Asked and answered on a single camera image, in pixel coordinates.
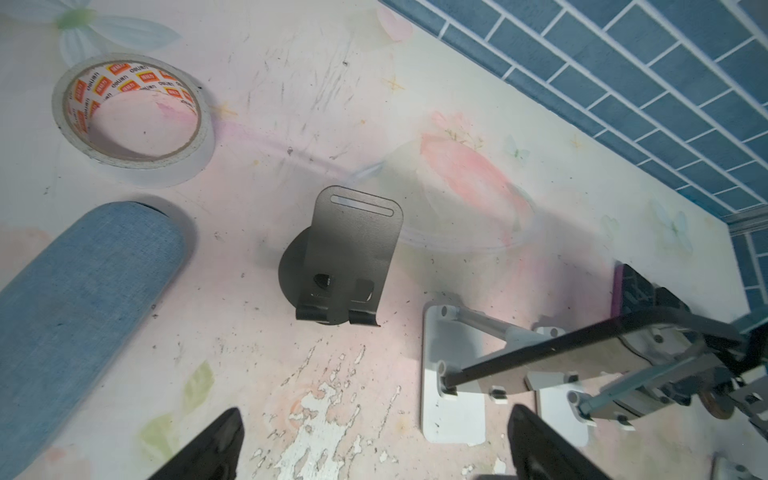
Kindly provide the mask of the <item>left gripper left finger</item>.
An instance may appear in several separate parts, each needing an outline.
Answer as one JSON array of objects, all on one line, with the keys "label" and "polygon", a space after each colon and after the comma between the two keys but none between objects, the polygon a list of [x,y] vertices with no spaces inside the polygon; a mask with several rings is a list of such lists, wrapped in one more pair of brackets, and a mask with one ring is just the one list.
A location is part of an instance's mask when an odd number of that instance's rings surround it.
[{"label": "left gripper left finger", "polygon": [[240,410],[229,408],[149,479],[235,479],[244,437]]}]

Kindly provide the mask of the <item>phone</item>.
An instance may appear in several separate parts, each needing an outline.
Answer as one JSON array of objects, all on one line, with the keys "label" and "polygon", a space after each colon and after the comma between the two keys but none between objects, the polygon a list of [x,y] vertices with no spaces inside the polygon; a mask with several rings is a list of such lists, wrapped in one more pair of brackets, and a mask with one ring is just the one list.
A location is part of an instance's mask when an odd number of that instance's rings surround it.
[{"label": "phone", "polygon": [[449,391],[477,382],[485,392],[500,388],[508,395],[530,391],[530,373],[562,373],[580,380],[627,374],[692,355],[697,346],[734,348],[745,338],[727,323],[670,307],[622,314],[557,337],[537,334],[503,322],[523,345],[440,375]]},{"label": "phone", "polygon": [[660,306],[657,286],[626,263],[614,269],[611,317]]},{"label": "phone", "polygon": [[92,389],[187,256],[182,228],[134,201],[83,215],[1,292],[1,476],[13,479]]}]

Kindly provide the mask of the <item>round black phone stand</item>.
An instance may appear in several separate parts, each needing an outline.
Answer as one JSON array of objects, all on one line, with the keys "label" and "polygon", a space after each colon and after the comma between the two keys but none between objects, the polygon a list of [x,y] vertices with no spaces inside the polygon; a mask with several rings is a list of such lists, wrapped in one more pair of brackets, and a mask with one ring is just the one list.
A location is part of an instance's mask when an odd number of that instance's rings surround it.
[{"label": "round black phone stand", "polygon": [[403,224],[400,205],[334,185],[316,198],[311,225],[284,251],[280,288],[299,321],[376,327]]}]

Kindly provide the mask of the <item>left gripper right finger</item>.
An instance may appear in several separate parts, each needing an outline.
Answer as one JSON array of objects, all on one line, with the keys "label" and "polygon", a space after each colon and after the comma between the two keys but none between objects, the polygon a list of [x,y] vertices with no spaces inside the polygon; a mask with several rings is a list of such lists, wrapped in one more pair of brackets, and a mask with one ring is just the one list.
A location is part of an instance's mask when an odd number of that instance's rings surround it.
[{"label": "left gripper right finger", "polygon": [[507,435],[518,479],[610,479],[525,405],[512,408]]}]

